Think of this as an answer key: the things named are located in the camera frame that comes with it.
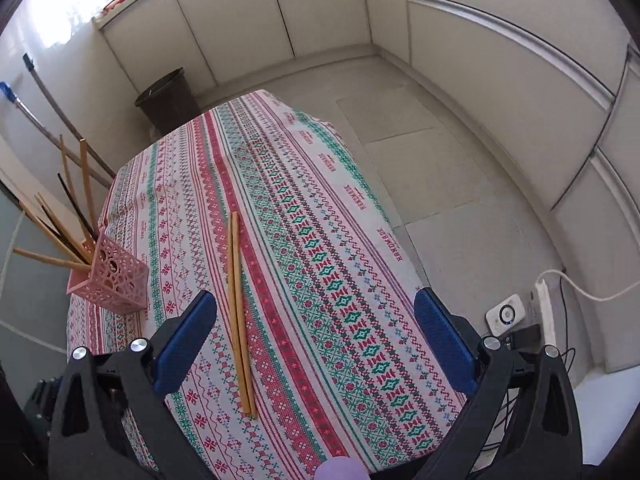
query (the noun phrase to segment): metal screw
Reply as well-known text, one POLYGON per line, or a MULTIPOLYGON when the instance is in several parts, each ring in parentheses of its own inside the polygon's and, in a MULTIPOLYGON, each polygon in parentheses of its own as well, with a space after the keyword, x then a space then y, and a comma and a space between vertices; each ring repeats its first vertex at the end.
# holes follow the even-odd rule
POLYGON ((495 337, 487 337, 484 339, 484 346, 489 350, 497 350, 500 348, 500 341, 495 337))
POLYGON ((145 348, 146 345, 148 343, 146 342, 146 339, 134 339, 131 342, 130 348, 134 351, 134 352, 142 352, 145 348))
POLYGON ((546 345, 545 354, 547 354, 551 358, 556 358, 560 355, 560 351, 553 345, 546 345))
POLYGON ((86 348, 84 346, 79 346, 71 355, 74 359, 80 360, 86 355, 86 348))

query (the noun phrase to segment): black cable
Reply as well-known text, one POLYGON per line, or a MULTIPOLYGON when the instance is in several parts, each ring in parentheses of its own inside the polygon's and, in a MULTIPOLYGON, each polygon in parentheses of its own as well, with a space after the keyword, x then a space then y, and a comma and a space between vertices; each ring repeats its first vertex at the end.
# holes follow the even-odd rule
POLYGON ((509 389, 507 388, 507 414, 504 416, 504 435, 507 434, 507 419, 509 418, 509 389))
POLYGON ((497 449, 500 447, 500 444, 502 444, 502 441, 500 442, 494 442, 492 444, 487 444, 486 446, 484 446, 482 448, 482 451, 493 451, 494 449, 497 449))
POLYGON ((571 362, 569 362, 569 367, 566 369, 566 372, 569 373, 569 371, 571 370, 571 367, 574 365, 574 359, 575 359, 575 348, 571 347, 569 348, 565 353, 562 354, 562 357, 564 358, 564 362, 566 363, 567 359, 568 359, 568 353, 573 350, 574 354, 571 357, 571 362))
POLYGON ((506 425, 507 425, 507 418, 509 417, 509 415, 511 415, 511 412, 512 412, 512 411, 513 411, 513 408, 511 408, 510 410, 507 410, 507 414, 506 414, 503 418, 501 418, 501 419, 500 419, 500 421, 498 421, 498 422, 496 422, 496 423, 495 423, 494 430, 495 430, 498 426, 500 426, 503 422, 504 422, 504 425, 505 425, 505 427, 506 427, 506 425))
POLYGON ((569 351, 569 320, 566 313, 566 301, 564 300, 564 290, 562 290, 562 276, 560 276, 560 297, 562 298, 562 306, 564 307, 564 366, 566 366, 566 354, 569 351))

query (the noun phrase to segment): power strip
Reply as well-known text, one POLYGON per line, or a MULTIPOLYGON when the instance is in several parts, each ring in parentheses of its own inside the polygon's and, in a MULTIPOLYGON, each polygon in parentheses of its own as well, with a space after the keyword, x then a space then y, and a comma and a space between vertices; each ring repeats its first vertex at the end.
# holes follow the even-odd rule
POLYGON ((554 323, 554 312, 551 305, 549 287, 545 280, 536 282, 536 292, 538 294, 538 311, 542 325, 542 344, 553 345, 556 348, 556 324, 554 323))

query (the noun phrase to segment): electrical cord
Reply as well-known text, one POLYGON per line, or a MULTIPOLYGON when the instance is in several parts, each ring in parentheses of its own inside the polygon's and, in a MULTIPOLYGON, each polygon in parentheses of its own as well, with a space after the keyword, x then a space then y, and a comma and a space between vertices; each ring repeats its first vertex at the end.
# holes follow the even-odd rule
MULTIPOLYGON (((566 301, 564 300, 564 290, 562 290, 562 276, 559 281, 560 297, 562 298, 562 306, 564 307, 564 353, 569 351, 569 319, 566 312, 566 301)), ((564 366, 566 366, 566 355, 564 356, 564 366)))
POLYGON ((564 358, 564 363, 566 364, 567 358, 568 358, 568 353, 573 350, 574 354, 571 357, 571 362, 569 362, 569 367, 567 368, 566 372, 569 373, 569 371, 571 371, 571 367, 574 365, 574 359, 575 359, 575 348, 571 347, 569 348, 565 353, 562 354, 562 357, 564 358))
MULTIPOLYGON (((505 418, 501 419, 500 422, 496 423, 496 425, 494 426, 494 430, 500 426, 503 422, 504 422, 504 431, 506 431, 506 427, 507 427, 507 422, 506 422, 506 418, 511 414, 511 412, 513 410, 509 410, 509 406, 511 404, 513 404, 518 398, 515 397, 514 399, 509 399, 509 391, 507 390, 507 402, 505 402, 501 407, 500 410, 503 410, 504 408, 507 408, 507 415, 505 416, 505 418)), ((492 449, 495 449, 495 447, 500 446, 500 444, 502 443, 502 441, 500 442, 493 442, 491 444, 485 444, 484 447, 482 448, 482 451, 491 451, 492 449)))
POLYGON ((507 419, 509 418, 509 414, 511 411, 509 410, 509 389, 507 388, 507 414, 504 416, 504 434, 507 434, 507 419))
POLYGON ((599 303, 603 303, 604 301, 611 301, 611 300, 615 300, 616 298, 619 298, 620 296, 622 296, 623 294, 628 293, 630 290, 632 290, 633 288, 636 288, 636 286, 640 285, 640 281, 637 281, 631 285, 629 285, 627 288, 621 290, 620 292, 615 293, 613 296, 609 296, 608 298, 598 298, 597 296, 592 296, 591 294, 589 294, 588 292, 585 292, 584 290, 582 290, 579 286, 577 286, 571 278, 569 278, 564 272, 562 272, 562 270, 557 270, 557 269, 547 269, 547 270, 543 270, 542 272, 540 272, 540 275, 538 276, 536 283, 539 283, 540 280, 542 279, 543 276, 545 276, 546 274, 557 274, 558 276, 566 279, 569 284, 578 292, 580 292, 580 294, 582 294, 585 298, 589 298, 590 300, 593 301, 597 301, 599 303))

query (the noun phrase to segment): black chopstick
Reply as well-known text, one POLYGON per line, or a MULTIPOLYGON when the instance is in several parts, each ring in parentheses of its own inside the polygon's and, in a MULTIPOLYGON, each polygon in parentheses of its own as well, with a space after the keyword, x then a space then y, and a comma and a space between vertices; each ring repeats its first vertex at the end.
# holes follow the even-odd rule
MULTIPOLYGON (((49 221, 50 221, 53 225, 55 225, 55 224, 53 223, 53 220, 51 219, 51 216, 49 216, 49 215, 48 215, 48 213, 47 213, 46 211, 44 211, 44 214, 45 214, 45 215, 47 215, 47 218, 49 219, 49 221)), ((53 227, 51 227, 51 226, 50 226, 50 225, 48 225, 47 223, 42 222, 42 225, 44 225, 44 227, 46 227, 46 228, 51 232, 51 234, 53 234, 53 235, 54 235, 58 240, 60 240, 60 241, 65 245, 65 247, 66 247, 67 249, 69 249, 69 250, 70 250, 73 254, 75 254, 78 258, 80 258, 81 260, 83 260, 83 258, 82 258, 82 254, 80 254, 80 253, 78 252, 78 250, 77 250, 75 247, 73 247, 73 244, 71 244, 71 243, 69 242, 69 240, 67 240, 65 237, 63 237, 63 235, 61 235, 58 231, 56 231, 53 227)))
POLYGON ((71 205, 73 206, 74 211, 76 212, 76 214, 78 215, 78 218, 82 222, 82 225, 84 225, 84 228, 91 235, 91 238, 94 239, 94 242, 97 242, 98 241, 98 237, 95 234, 94 228, 91 227, 91 225, 89 225, 89 222, 86 220, 86 218, 82 214, 82 211, 80 211, 80 208, 78 207, 78 204, 76 203, 76 201, 71 196, 71 193, 69 193, 69 189, 66 186, 65 180, 62 178, 62 175, 58 174, 58 179, 60 181, 60 184, 62 184, 63 189, 65 190, 66 197, 69 199, 69 202, 71 202, 71 205))

